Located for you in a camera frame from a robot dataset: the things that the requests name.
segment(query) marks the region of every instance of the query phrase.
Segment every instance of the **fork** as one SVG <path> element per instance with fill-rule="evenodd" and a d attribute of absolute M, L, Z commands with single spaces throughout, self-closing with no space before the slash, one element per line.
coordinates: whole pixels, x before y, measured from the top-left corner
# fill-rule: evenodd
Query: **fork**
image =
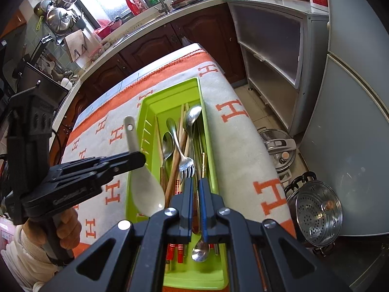
<path fill-rule="evenodd" d="M 182 150 L 180 148 L 180 143 L 178 142 L 177 137 L 177 130 L 176 130 L 176 123 L 172 118 L 168 118 L 166 120 L 166 126 L 169 129 L 169 132 L 173 136 L 174 144 L 177 147 L 178 153 L 180 154 L 181 161 L 178 165 L 178 168 L 180 170 L 180 183 L 188 178 L 193 177 L 195 174 L 195 162 L 192 158 L 185 157 L 185 155 L 182 153 Z"/>

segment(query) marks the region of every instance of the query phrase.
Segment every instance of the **tablecloth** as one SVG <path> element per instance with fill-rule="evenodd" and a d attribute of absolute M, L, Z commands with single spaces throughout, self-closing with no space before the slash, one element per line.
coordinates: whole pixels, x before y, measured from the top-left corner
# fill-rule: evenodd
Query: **tablecloth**
<path fill-rule="evenodd" d="M 219 66 L 198 44 L 157 60 L 110 89 L 79 117 L 62 162 L 128 150 L 123 119 L 137 119 L 141 101 L 162 89 L 200 78 L 220 194 L 246 218 L 273 218 L 295 235 L 285 194 L 261 137 Z M 124 219 L 128 173 L 75 206 L 83 226 L 78 254 Z"/>

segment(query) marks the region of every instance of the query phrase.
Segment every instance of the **white ceramic spoon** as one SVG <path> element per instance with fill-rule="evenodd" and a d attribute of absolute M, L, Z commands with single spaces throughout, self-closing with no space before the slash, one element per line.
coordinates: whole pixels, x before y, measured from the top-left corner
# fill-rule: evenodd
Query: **white ceramic spoon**
<path fill-rule="evenodd" d="M 129 152 L 135 153 L 139 151 L 140 148 L 133 117 L 125 117 L 124 128 L 126 129 Z M 139 212 L 150 217 L 165 208 L 165 193 L 157 179 L 154 178 L 146 166 L 132 170 L 130 176 L 132 201 Z"/>

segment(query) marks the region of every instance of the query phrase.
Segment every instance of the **sweater cuff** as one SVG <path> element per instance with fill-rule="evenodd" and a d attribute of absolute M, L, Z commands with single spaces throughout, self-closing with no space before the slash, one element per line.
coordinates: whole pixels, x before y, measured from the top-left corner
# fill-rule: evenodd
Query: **sweater cuff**
<path fill-rule="evenodd" d="M 20 231 L 20 243 L 24 248 L 24 250 L 26 251 L 26 253 L 28 253 L 35 260 L 40 261 L 44 264 L 51 264 L 51 261 L 48 258 L 44 249 L 42 247 L 33 244 L 30 241 L 30 239 L 28 239 L 23 229 Z"/>

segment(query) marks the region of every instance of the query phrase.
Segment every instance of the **person's arm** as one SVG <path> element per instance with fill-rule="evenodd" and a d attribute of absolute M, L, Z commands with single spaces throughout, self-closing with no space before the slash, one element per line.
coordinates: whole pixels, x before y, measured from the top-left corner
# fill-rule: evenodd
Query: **person's arm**
<path fill-rule="evenodd" d="M 60 244 L 65 249 L 73 249 L 80 242 L 81 224 L 74 209 L 66 210 L 61 215 L 61 224 L 57 228 Z M 49 281 L 58 271 L 40 247 L 46 242 L 46 235 L 35 223 L 27 221 L 17 226 L 14 240 L 1 251 L 7 267 L 20 286 L 26 291 L 34 292 Z"/>

